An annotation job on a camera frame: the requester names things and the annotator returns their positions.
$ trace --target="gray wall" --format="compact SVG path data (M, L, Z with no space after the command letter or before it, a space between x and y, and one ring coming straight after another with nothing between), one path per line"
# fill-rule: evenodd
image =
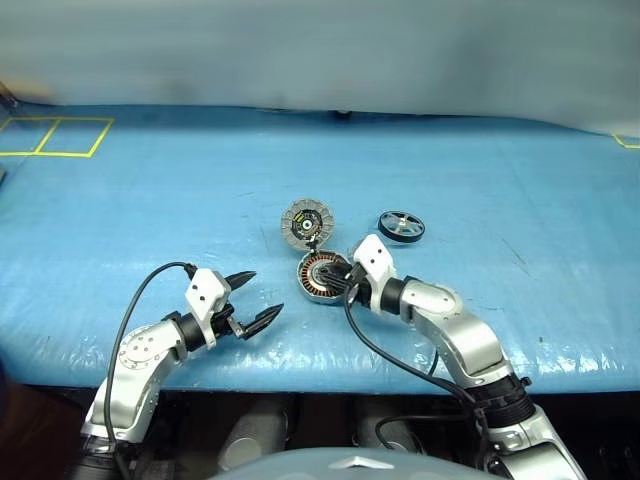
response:
M63 104L523 116L640 135L639 0L5 0L0 80Z

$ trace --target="yellow tape line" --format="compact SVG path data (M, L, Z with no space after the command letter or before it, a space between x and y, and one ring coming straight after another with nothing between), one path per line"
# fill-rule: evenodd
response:
M618 145L620 145L620 146L622 146L622 147L624 147L624 148L628 148L628 149L630 149L630 150L640 150L640 144L635 144L635 145L633 145L633 144L625 143L625 142L623 142L623 141L622 141L622 139L621 139L618 135L616 135L615 133L614 133L612 136L613 136L613 138L615 138L615 139L616 139L616 142L618 142Z
M36 148L30 152L0 152L0 157L13 157L13 156L40 156L40 157L71 157L71 158L91 158L93 154L96 152L104 137L109 132L111 125L113 125L114 119L111 117L9 117L7 118L2 125L0 125L0 131L2 131L10 122L17 121L32 121L32 122L40 122L46 120L53 120L53 125L49 127L47 133L44 134L42 140L38 143ZM73 122L106 122L106 125L98 135L98 138L93 143L88 152L49 152L43 151L42 149L49 141L51 136L60 126L61 122L65 121L73 121Z

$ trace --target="blue plastic sheet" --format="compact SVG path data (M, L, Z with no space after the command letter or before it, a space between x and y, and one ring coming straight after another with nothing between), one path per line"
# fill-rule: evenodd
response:
M293 200L315 197L336 219L326 248L342 253L375 231L383 211L422 218L423 239L392 248L399 274L460 292L534 392L640 387L640 156L610 137L492 118L339 122L186 107L46 114L115 122L92 158L0 158L0 357L21 382L98 385L140 281L185 260L258 272L232 294L240 321L268 305L285 309L250 341L224 338L195 353L168 387L437 392L369 352L341 308L299 292L301 253L279 221ZM56 149L85 148L95 135L80 125L59 133ZM184 312L186 286L181 271L162 274L131 328ZM428 367L433 348L398 319L355 315L378 344Z

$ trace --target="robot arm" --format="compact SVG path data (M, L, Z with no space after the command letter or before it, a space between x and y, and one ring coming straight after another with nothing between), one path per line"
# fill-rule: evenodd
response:
M224 278L218 272L197 269L185 294L189 313L173 312L157 324L133 330L122 340L110 402L118 441L143 441L162 382L185 362L188 352L203 345L211 349L217 338L232 333L247 340L275 319L282 305L267 308L247 326L232 317L234 308L228 302L229 294L253 276L255 272L241 272ZM87 414L82 427L83 458L70 478L112 478L109 475L115 466L110 456L115 446L108 441L105 425L106 385L105 379Z
M586 478L526 393L529 379L516 377L493 330L455 291L411 277L398 279L393 259L376 235L367 236L353 258L357 264L349 275L364 277L367 284L367 295L360 300L376 313L399 315L415 326L435 345L454 382L482 408L501 464L494 467L506 469L515 480Z

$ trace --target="metal disc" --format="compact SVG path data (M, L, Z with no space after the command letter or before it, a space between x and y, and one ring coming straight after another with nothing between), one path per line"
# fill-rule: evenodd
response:
M342 297L342 291L331 288L322 279L322 269L329 263L347 261L335 252L320 250L309 252L298 264L298 284L302 292L312 302L336 303Z
M425 232L422 220L406 212L384 212L378 220L378 229L386 237L402 243L417 242Z
M313 250L324 244L333 232L333 215L322 202L301 198L282 214L280 229L284 239L297 250Z

